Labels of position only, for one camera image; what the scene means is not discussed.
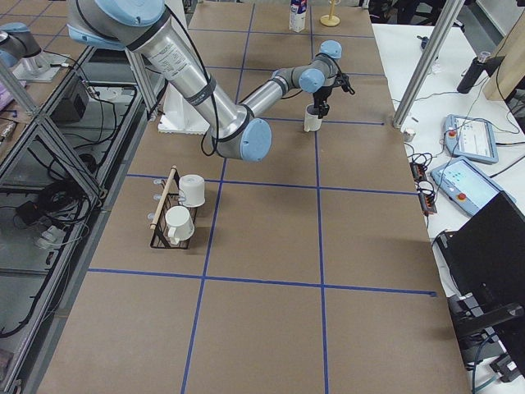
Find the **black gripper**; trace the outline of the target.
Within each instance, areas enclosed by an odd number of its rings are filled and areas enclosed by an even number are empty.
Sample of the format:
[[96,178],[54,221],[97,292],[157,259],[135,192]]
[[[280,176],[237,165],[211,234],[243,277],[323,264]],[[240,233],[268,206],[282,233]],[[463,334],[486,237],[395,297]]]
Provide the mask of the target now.
[[330,110],[327,103],[331,96],[331,88],[329,86],[321,87],[317,92],[313,93],[313,114],[318,118],[324,118]]

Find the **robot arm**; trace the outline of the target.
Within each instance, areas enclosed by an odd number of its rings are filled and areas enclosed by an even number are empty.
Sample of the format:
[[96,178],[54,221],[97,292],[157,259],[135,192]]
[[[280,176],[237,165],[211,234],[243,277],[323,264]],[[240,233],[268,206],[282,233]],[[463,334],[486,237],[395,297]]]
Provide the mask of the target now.
[[163,1],[69,1],[67,9],[76,42],[145,56],[209,124],[206,138],[223,158],[258,162],[267,155],[272,132],[260,116],[290,90],[312,94],[318,118],[329,112],[334,88],[354,92],[337,63],[342,47],[334,40],[323,42],[310,64],[275,71],[236,104],[208,73],[185,28],[173,27],[174,15]]
[[1,61],[5,66],[13,67],[21,59],[35,57],[41,52],[40,45],[24,23],[1,26]]

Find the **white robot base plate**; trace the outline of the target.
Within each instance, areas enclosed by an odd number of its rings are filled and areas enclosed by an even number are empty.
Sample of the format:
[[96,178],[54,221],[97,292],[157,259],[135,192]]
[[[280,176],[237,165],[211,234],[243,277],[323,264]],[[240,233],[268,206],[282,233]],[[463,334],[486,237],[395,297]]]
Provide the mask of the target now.
[[163,98],[158,131],[164,134],[204,135],[209,123],[169,84]]

